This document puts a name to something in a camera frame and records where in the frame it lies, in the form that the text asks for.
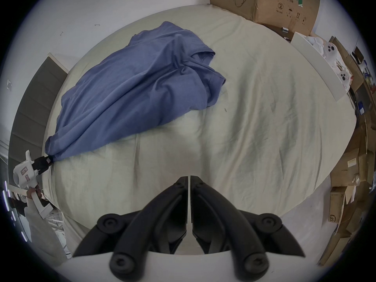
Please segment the blue t-shirt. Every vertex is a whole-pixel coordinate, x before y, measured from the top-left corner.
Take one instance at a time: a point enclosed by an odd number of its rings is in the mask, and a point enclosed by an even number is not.
[[[45,152],[62,160],[214,105],[225,82],[214,54],[170,22],[134,35],[63,95]]]

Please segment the white wall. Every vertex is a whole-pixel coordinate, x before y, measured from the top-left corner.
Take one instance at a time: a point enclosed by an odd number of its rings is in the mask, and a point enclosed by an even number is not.
[[[98,42],[133,21],[204,3],[209,0],[40,0],[21,25],[0,77],[0,140],[9,144],[22,95],[49,52],[71,69]],[[335,35],[349,52],[358,42],[370,60],[359,31],[336,0],[321,0],[314,32],[326,40]],[[6,88],[8,79],[12,91]]]

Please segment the bed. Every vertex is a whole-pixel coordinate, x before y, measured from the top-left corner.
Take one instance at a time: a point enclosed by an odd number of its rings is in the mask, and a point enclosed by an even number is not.
[[[265,26],[212,5],[140,19],[93,47],[69,72],[61,96],[105,57],[163,21],[189,29],[216,52],[226,78],[218,102],[169,124],[54,163],[44,195],[65,216],[92,228],[103,214],[142,209],[180,176],[197,175],[238,209],[283,215],[324,181],[356,124],[349,96],[336,102],[308,61]]]

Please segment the white paper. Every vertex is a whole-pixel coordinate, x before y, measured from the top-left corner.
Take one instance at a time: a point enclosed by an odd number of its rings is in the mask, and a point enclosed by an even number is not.
[[[356,158],[347,161],[347,167],[355,166],[356,165]]]

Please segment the stacked cardboard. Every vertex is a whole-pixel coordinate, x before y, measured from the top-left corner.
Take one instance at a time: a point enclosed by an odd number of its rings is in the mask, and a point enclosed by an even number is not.
[[[365,216],[373,183],[376,131],[370,113],[360,118],[345,153],[331,172],[332,190],[328,220],[338,223],[320,265],[331,266],[355,236]]]
[[[302,0],[301,6],[298,0],[210,0],[210,3],[256,23],[309,35],[320,0]]]

